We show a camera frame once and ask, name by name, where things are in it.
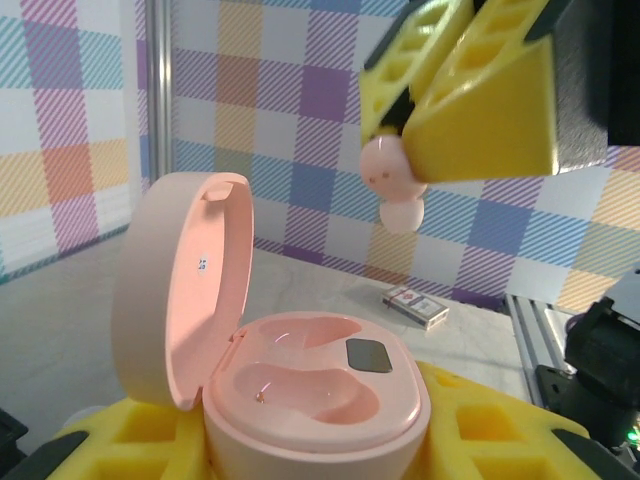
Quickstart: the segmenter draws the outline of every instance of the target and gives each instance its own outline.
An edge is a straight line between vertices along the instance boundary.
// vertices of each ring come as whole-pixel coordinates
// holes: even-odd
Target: small sticker
[[[200,262],[198,263],[198,273],[200,275],[204,275],[207,271],[207,267],[209,266],[209,256],[203,255],[200,257]]]

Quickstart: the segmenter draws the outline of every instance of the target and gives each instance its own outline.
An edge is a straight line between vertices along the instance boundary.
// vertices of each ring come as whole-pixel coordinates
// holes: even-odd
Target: pink earbud case
[[[253,251],[247,180],[174,173],[138,206],[112,315],[134,400],[202,403],[210,458],[229,480],[401,479],[431,404],[402,341],[326,312],[239,328]]]

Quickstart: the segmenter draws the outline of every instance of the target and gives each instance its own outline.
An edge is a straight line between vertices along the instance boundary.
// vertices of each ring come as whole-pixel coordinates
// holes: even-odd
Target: yellow foam pad
[[[363,145],[373,136],[399,133],[394,127],[381,126],[382,119],[406,88],[414,103],[424,96],[473,12],[472,0],[426,2],[404,20],[376,65],[360,73]]]
[[[551,432],[581,426],[440,368],[418,363],[432,402],[404,480],[597,480]],[[89,437],[49,480],[215,480],[203,412],[125,399],[62,430]]]
[[[487,0],[403,130],[426,183],[558,172],[552,36],[525,41],[548,0]]]

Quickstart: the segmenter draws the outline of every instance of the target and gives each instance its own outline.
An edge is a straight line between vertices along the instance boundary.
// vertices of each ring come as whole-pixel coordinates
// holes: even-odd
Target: yellow foam holder
[[[472,0],[416,0],[402,9],[359,76],[363,145],[402,131],[473,15]]]
[[[472,3],[405,7],[360,75],[362,143],[401,134],[425,183],[602,163],[611,2]]]
[[[581,426],[432,365],[418,366],[432,415],[405,480],[597,480],[552,433],[560,428],[588,437]],[[49,480],[217,479],[201,408],[180,412],[126,399],[57,437],[79,430],[88,438]]]
[[[525,41],[548,0],[488,0],[403,131],[427,183],[558,173],[552,35]]]

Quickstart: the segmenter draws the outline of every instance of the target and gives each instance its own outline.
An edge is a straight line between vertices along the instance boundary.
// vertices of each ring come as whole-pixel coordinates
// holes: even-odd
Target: pink earbud
[[[416,181],[397,135],[383,135],[367,143],[360,154],[364,183],[386,202],[380,219],[391,233],[415,232],[424,218],[420,198],[427,185]]]

